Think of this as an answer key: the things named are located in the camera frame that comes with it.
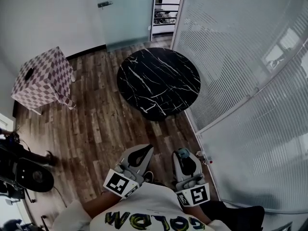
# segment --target checkered cube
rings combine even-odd
[[[26,80],[27,72],[33,74]],[[75,104],[69,99],[73,68],[59,47],[24,63],[15,81],[12,98],[32,110],[58,100],[70,109]]]

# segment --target black marble table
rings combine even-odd
[[[200,76],[183,55],[148,48],[127,57],[117,73],[124,99],[151,121],[162,121],[187,109],[198,97]]]

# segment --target door handle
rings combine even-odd
[[[100,2],[100,3],[98,3],[97,4],[97,7],[99,7],[99,8],[104,8],[104,7],[106,7],[106,6],[108,6],[108,5],[111,5],[111,4],[114,4],[113,2],[111,2],[111,1],[106,1],[106,2]]]

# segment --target floor plank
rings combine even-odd
[[[152,42],[126,47],[113,52],[97,51],[70,61],[76,75],[71,95],[77,107],[67,109],[59,103],[43,107],[43,115],[18,107],[16,123],[21,139],[31,151],[44,154],[51,151],[59,158],[52,169],[55,187],[66,204],[74,199],[88,201],[103,191],[108,170],[115,166],[126,148],[137,144],[154,145],[150,170],[156,180],[172,187],[171,153],[181,147],[192,152],[200,150],[186,115],[182,112],[163,122],[145,120],[122,98],[116,85],[117,70],[128,55],[148,47],[166,47],[171,36],[155,37]],[[210,182],[211,198],[217,199],[207,167],[203,167]],[[29,204],[30,212],[40,224],[40,216],[53,220],[64,204],[53,189],[48,193],[32,192],[37,202]]]

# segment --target frosted glass door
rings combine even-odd
[[[154,0],[97,0],[108,51],[150,41]]]

